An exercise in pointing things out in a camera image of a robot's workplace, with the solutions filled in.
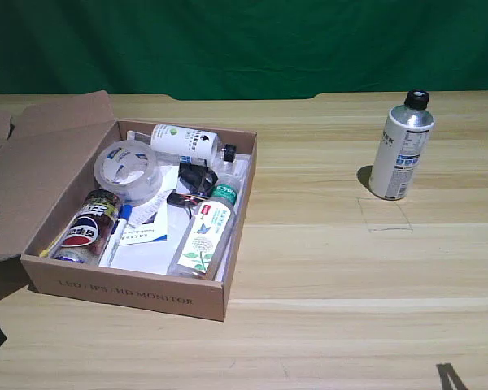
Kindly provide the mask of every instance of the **open cardboard box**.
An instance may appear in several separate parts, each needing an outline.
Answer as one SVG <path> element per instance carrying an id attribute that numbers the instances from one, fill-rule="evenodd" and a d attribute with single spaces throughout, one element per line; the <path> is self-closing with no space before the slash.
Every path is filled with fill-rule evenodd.
<path id="1" fill-rule="evenodd" d="M 93 166 L 99 153 L 128 130 L 151 134 L 154 126 L 116 120 L 104 91 L 28 107 L 0 148 L 0 258 L 21 254 L 40 293 L 223 320 L 255 173 L 254 132 L 194 127 L 217 132 L 251 156 L 221 282 L 38 257 L 97 188 Z"/>

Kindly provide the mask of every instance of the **marker pen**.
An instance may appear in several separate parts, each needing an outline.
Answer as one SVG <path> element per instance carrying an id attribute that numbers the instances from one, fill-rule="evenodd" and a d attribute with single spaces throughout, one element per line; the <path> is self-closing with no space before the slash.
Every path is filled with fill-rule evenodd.
<path id="1" fill-rule="evenodd" d="M 120 217 L 117 219 L 117 223 L 114 226 L 114 231 L 111 234 L 111 238 L 108 240 L 107 247 L 101 256 L 99 261 L 100 267 L 110 267 L 112 264 L 112 259 L 114 258 L 115 252 L 121 241 L 121 236 L 123 236 L 124 229 L 127 226 L 130 215 L 132 214 L 131 205 L 123 205 L 120 212 Z"/>

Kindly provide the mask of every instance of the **clear tape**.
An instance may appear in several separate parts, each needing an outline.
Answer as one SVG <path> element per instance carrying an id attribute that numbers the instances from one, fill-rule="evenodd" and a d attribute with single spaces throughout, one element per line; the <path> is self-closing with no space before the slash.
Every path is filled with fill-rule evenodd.
<path id="1" fill-rule="evenodd" d="M 116 142 L 101 152 L 94 176 L 102 188 L 133 206 L 151 199 L 161 184 L 155 152 L 134 140 Z"/>

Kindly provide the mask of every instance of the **bottle cap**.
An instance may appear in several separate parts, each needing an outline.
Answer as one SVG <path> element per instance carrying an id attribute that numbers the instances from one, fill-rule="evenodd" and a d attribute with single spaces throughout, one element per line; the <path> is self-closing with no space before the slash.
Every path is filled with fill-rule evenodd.
<path id="1" fill-rule="evenodd" d="M 428 92 L 420 89 L 413 89 L 412 91 L 408 91 L 404 104 L 408 108 L 414 110 L 424 110 L 429 103 L 429 98 L 430 95 Z"/>
<path id="2" fill-rule="evenodd" d="M 223 160 L 232 163 L 235 160 L 235 154 L 237 153 L 237 146 L 226 144 L 222 149 Z"/>

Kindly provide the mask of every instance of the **green curtain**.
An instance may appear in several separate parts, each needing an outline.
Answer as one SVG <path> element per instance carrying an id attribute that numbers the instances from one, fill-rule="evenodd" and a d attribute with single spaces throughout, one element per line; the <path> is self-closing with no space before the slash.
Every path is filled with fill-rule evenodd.
<path id="1" fill-rule="evenodd" d="M 0 93 L 488 89 L 488 0 L 0 0 Z"/>

